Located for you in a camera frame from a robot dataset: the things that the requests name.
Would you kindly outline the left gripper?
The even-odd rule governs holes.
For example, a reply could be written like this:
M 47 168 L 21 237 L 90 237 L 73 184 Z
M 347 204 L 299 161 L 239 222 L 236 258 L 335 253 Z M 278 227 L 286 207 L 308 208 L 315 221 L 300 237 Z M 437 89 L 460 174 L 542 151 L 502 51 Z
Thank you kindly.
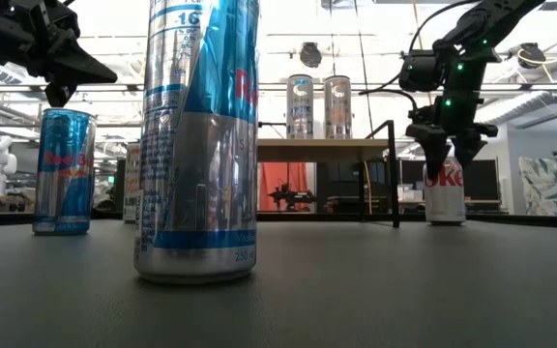
M 76 83 L 115 83 L 117 74 L 77 43 L 73 0 L 0 0 L 0 65 L 14 63 L 47 83 L 51 107 L 64 107 Z

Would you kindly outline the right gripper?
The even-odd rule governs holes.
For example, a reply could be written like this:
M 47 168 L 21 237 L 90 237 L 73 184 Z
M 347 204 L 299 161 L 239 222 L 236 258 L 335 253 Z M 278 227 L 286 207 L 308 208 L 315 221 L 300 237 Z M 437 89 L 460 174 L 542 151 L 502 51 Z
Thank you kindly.
M 481 139 L 496 137 L 496 126 L 474 121 L 480 98 L 486 62 L 451 62 L 437 69 L 439 80 L 406 87 L 407 91 L 430 92 L 443 87 L 433 105 L 416 108 L 408 113 L 412 123 L 406 135 L 413 137 L 425 153 L 426 175 L 436 179 L 449 153 L 447 137 L 454 137 L 454 157 L 462 167 L 468 166 L 487 144 Z

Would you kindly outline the Diet Coke can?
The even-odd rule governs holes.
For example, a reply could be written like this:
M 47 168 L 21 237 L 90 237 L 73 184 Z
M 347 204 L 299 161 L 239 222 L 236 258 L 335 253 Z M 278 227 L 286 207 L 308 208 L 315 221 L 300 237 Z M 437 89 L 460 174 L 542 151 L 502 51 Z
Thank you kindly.
M 424 165 L 425 218 L 431 224 L 460 225 L 466 220 L 463 170 L 456 158 L 444 161 L 436 178 L 430 179 Z

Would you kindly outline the blue silver Red Bull can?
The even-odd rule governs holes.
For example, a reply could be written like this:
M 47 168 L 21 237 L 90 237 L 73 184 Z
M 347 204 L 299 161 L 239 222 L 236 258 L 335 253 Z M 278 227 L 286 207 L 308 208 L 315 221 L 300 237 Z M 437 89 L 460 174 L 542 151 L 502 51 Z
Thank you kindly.
M 49 108 L 42 118 L 32 230 L 38 236 L 81 235 L 90 228 L 96 117 Z

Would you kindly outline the slim silver can red print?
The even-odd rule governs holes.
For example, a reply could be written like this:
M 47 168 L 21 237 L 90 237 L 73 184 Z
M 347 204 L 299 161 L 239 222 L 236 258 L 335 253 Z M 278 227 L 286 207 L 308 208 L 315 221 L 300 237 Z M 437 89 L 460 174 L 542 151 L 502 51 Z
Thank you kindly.
M 124 181 L 123 220 L 135 223 L 136 208 L 140 194 L 139 188 L 140 145 L 130 144 L 127 149 Z

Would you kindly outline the silver Celsius can orange print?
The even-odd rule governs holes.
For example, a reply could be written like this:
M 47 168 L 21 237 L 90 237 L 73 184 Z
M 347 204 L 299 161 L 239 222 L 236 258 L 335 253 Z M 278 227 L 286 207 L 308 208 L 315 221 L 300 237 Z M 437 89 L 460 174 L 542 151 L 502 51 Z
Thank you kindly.
M 327 139 L 352 138 L 351 81 L 333 75 L 324 81 L 324 124 Z

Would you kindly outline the silver Celsius can blue print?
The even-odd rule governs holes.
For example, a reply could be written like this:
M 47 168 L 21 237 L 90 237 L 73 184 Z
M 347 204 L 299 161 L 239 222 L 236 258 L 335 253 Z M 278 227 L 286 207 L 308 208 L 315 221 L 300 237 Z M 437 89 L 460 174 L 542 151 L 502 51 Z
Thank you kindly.
M 289 139 L 313 138 L 313 81 L 306 74 L 294 74 L 286 83 L 286 135 Z

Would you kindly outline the wooden shelf black metal legs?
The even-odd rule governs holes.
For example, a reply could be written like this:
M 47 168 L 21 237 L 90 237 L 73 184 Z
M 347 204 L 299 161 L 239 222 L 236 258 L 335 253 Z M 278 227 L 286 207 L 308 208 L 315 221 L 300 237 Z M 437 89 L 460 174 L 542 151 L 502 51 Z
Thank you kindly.
M 388 151 L 386 167 L 390 169 L 390 209 L 388 214 L 365 211 L 364 178 L 366 163 Z M 257 145 L 260 162 L 353 162 L 359 171 L 359 212 L 357 214 L 263 213 L 263 222 L 377 222 L 389 221 L 400 227 L 398 204 L 398 161 L 396 158 L 395 123 L 383 122 L 364 139 L 260 139 Z

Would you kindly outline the white teal patterned tarp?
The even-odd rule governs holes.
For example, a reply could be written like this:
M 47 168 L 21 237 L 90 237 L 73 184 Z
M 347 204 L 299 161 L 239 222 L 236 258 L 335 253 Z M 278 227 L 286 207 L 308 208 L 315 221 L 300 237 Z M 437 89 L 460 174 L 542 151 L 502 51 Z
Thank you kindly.
M 526 213 L 557 217 L 557 156 L 518 160 Z

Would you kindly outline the black box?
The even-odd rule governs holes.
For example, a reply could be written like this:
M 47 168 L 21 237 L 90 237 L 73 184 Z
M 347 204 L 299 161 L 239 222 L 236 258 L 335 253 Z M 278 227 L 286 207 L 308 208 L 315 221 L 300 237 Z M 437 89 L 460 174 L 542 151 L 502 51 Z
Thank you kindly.
M 113 194 L 113 211 L 122 213 L 124 209 L 125 200 L 125 175 L 126 175 L 126 161 L 118 159 L 116 163 L 115 180 L 114 180 L 114 194 Z

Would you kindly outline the Red Bull Sugarfree can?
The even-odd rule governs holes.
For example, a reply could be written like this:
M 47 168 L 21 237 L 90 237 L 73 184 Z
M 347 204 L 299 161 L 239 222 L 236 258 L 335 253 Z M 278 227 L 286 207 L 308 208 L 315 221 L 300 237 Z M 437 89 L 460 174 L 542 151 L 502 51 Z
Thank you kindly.
M 259 0 L 151 0 L 133 264 L 161 283 L 256 262 Z

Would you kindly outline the small black robot device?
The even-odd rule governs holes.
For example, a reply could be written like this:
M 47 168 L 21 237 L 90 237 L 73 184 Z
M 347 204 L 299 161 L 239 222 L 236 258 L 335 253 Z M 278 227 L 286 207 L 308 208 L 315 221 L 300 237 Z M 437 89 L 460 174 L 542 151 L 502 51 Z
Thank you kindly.
M 295 212 L 297 204 L 312 204 L 317 201 L 317 198 L 310 191 L 294 191 L 290 189 L 288 184 L 281 184 L 279 187 L 275 187 L 269 196 L 273 198 L 277 210 L 281 210 L 281 201 L 285 201 L 285 210 L 287 212 Z

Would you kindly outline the black table mat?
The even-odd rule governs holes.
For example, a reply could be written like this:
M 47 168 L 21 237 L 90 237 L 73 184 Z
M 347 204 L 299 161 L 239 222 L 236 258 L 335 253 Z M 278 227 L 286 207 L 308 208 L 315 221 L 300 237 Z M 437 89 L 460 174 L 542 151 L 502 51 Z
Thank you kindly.
M 262 223 L 251 276 L 141 280 L 134 229 L 0 226 L 0 347 L 557 348 L 557 229 Z

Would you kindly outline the orange fabric panel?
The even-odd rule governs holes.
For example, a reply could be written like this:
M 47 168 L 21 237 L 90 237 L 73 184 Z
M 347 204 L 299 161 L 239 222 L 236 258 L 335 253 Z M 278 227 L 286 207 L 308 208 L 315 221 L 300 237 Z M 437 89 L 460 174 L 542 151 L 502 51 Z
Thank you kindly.
M 277 202 L 272 193 L 288 185 L 290 191 L 313 192 L 308 182 L 308 164 L 304 162 L 261 162 L 258 165 L 258 211 L 288 211 L 288 201 Z

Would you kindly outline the silver ventilation duct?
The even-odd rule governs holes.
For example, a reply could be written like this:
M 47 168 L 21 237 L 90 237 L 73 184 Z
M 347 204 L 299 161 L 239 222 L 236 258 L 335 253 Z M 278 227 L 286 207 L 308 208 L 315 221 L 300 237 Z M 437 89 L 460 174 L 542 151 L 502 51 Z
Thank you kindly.
M 488 103 L 478 109 L 476 121 L 503 125 L 517 121 L 519 130 L 526 130 L 557 120 L 557 91 L 537 90 Z

